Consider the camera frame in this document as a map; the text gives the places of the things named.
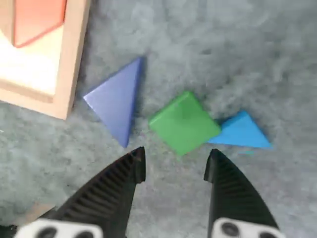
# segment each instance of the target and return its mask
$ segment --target triangle block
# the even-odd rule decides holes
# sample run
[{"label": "triangle block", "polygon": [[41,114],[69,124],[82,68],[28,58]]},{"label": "triangle block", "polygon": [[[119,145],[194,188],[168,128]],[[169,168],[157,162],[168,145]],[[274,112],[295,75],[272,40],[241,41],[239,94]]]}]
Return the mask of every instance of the triangle block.
[{"label": "triangle block", "polygon": [[271,147],[268,139],[246,111],[241,111],[224,122],[221,129],[221,134],[211,138],[208,143],[258,148]]},{"label": "triangle block", "polygon": [[84,96],[122,147],[127,147],[143,58],[137,58]]}]

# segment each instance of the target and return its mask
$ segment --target carpet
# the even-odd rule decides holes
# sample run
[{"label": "carpet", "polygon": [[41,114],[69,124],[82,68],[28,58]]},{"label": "carpet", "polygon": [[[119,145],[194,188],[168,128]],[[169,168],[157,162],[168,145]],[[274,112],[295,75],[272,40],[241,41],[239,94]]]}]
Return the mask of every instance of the carpet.
[{"label": "carpet", "polygon": [[[208,154],[222,150],[262,195],[287,237],[317,232],[317,1],[94,0],[67,121],[0,104],[0,224],[35,202],[62,204],[93,175],[145,146],[129,238],[206,237]],[[147,56],[128,148],[82,96]],[[178,157],[147,119],[184,90],[215,119],[250,113],[272,150],[205,144]]]}]

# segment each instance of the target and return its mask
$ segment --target square block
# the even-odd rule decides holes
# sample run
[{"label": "square block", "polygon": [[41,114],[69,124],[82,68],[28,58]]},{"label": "square block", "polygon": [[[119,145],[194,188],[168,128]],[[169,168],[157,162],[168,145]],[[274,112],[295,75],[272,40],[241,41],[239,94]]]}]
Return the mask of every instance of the square block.
[{"label": "square block", "polygon": [[193,93],[184,92],[149,120],[155,131],[179,155],[220,134],[220,126],[205,112]]}]

